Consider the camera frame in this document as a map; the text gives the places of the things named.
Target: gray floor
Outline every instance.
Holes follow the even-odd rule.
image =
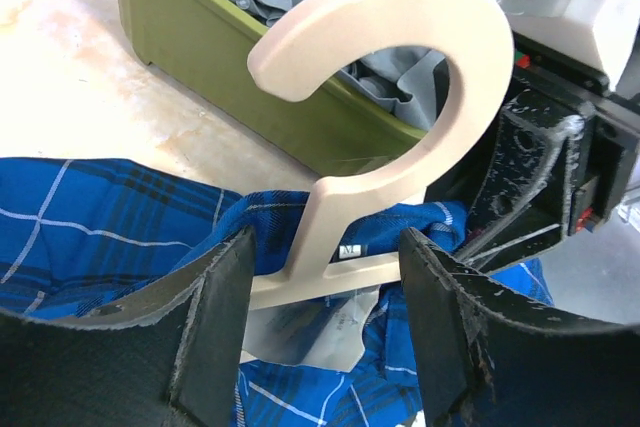
[[[640,165],[633,181],[640,180]],[[556,306],[619,323],[640,323],[640,232],[617,213],[541,257]]]

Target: olive green container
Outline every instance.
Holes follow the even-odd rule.
[[[228,0],[118,0],[136,55],[320,175],[377,168],[424,135],[336,78],[289,103],[259,90],[247,55],[266,27]]]

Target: plaid fabric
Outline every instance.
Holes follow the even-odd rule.
[[[256,274],[281,269],[308,194],[242,197],[127,160],[0,160],[0,306],[54,319],[136,291],[253,225]],[[351,225],[345,245],[367,255],[397,248],[415,227],[446,250],[463,240],[459,203],[397,205]],[[539,263],[496,276],[550,303]],[[420,409],[406,305],[382,288],[364,331],[366,353],[349,374],[263,362],[241,366],[232,424],[386,426]]]

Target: red component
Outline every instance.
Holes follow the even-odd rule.
[[[584,224],[586,224],[587,220],[589,220],[589,217],[591,216],[592,213],[593,213],[593,208],[591,207],[589,207],[587,210],[585,210],[582,213],[582,215],[578,219],[578,222],[576,222],[576,232],[580,232],[582,229],[584,229]]]
[[[528,55],[523,55],[518,59],[516,65],[518,67],[522,67],[523,69],[528,69],[531,65],[531,57],[529,57]]]

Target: hanger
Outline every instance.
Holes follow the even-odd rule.
[[[398,281],[397,253],[329,262],[352,222],[430,185],[473,147],[504,99],[514,52],[494,0],[304,0],[249,53],[247,66],[260,89],[300,102],[345,65],[398,46],[425,46],[447,57],[450,87],[442,113],[393,162],[313,185],[285,267],[254,278],[250,309]]]

